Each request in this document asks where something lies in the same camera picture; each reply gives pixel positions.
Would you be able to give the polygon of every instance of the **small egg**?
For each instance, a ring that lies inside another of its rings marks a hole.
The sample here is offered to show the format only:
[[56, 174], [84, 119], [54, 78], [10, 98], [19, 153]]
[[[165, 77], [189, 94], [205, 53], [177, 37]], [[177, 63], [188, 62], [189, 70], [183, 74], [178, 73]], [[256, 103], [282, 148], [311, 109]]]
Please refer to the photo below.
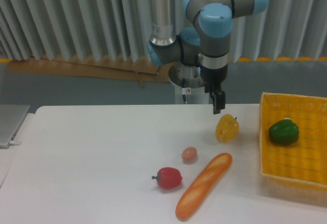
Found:
[[182, 152], [182, 159], [185, 162], [190, 162], [196, 158], [197, 151], [194, 147], [188, 147]]

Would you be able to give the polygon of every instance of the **vertical blinds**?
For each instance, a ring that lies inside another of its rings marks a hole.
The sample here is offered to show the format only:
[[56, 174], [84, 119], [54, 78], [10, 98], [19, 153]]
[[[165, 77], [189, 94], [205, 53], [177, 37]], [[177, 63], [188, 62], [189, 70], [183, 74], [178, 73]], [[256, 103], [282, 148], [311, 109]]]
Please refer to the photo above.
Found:
[[[175, 0], [176, 32], [190, 26]], [[229, 57], [327, 56], [327, 0], [270, 0], [268, 10], [233, 21]], [[0, 0], [0, 56], [80, 60], [92, 55], [149, 59], [150, 0]]]

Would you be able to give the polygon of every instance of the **baguette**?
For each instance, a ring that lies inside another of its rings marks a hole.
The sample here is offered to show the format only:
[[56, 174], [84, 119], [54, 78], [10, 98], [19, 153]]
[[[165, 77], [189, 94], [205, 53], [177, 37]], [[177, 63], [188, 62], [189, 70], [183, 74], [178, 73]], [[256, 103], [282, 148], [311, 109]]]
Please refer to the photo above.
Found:
[[228, 153], [219, 154], [209, 162], [180, 198], [175, 210], [179, 220], [186, 221], [194, 214], [231, 163], [232, 157]]

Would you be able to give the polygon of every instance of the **warning sticker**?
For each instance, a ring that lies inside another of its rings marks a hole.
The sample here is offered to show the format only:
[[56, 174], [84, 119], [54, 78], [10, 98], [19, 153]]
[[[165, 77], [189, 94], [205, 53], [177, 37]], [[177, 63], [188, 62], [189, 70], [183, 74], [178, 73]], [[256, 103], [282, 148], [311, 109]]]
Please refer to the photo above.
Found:
[[182, 88], [182, 94], [183, 95], [190, 95], [192, 92], [191, 92], [191, 88], [190, 87], [184, 87]]

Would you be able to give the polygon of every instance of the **robotic arm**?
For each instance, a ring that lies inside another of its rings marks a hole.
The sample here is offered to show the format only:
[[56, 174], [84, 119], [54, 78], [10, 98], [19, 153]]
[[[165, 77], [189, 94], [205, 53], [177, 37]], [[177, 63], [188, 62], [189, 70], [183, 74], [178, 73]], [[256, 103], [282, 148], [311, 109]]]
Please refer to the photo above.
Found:
[[156, 65], [180, 61], [177, 85], [199, 85], [201, 78], [213, 100], [214, 114], [218, 114], [225, 108], [221, 83], [227, 76], [232, 19], [264, 11], [268, 0], [183, 0], [184, 12], [194, 27], [184, 28], [177, 36], [173, 1], [151, 0], [151, 60]]

